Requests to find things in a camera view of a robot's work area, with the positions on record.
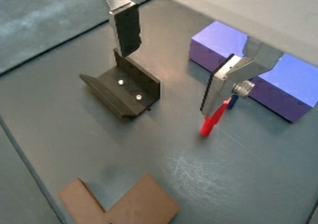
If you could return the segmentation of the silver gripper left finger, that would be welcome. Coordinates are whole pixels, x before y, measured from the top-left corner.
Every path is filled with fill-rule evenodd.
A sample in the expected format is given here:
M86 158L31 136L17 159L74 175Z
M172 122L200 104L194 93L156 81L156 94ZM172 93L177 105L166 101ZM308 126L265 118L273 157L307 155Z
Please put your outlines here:
M102 0L102 3L109 10L116 48L120 56L126 57L141 44L137 4L132 0Z

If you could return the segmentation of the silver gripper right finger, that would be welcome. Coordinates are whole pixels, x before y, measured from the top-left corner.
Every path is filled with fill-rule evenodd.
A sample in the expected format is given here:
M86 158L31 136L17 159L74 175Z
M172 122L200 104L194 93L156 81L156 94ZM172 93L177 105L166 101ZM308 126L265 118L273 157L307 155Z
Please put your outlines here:
M251 79L269 71L283 55L253 37L247 38L241 52L241 58L232 54L209 75L200 107L204 117L213 114L222 99L248 95L255 86Z

